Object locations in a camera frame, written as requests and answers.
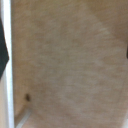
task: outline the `floor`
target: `floor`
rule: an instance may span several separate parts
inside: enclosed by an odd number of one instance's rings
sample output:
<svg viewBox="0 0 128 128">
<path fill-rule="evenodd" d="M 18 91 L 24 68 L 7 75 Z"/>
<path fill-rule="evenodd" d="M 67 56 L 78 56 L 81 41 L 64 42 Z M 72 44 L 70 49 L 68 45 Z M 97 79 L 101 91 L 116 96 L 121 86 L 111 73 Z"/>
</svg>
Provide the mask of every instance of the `floor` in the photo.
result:
<svg viewBox="0 0 128 128">
<path fill-rule="evenodd" d="M 13 2 L 15 116 L 23 128 L 122 128 L 128 110 L 128 2 Z"/>
</svg>

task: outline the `white trim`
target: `white trim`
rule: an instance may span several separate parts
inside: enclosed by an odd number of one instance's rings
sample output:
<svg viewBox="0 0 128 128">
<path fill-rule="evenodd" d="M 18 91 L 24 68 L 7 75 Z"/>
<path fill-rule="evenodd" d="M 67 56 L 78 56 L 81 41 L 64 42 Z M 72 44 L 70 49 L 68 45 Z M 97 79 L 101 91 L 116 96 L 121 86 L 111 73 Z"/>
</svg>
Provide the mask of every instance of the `white trim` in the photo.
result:
<svg viewBox="0 0 128 128">
<path fill-rule="evenodd" d="M 9 53 L 9 62 L 4 76 L 4 97 L 6 105 L 7 128 L 14 128 L 13 109 L 13 75 L 12 75 L 12 38 L 11 38 L 11 0 L 1 0 L 1 18 L 4 28 L 6 45 Z"/>
</svg>

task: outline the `beige carpet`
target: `beige carpet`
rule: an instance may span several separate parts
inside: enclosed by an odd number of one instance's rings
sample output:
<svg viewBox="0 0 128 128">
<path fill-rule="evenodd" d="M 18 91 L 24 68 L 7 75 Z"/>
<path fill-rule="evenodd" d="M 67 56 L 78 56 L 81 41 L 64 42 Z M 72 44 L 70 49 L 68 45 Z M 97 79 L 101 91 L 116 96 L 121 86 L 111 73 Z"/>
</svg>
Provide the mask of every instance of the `beige carpet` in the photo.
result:
<svg viewBox="0 0 128 128">
<path fill-rule="evenodd" d="M 15 116 L 23 128 L 121 128 L 128 110 L 128 3 L 14 0 Z"/>
</svg>

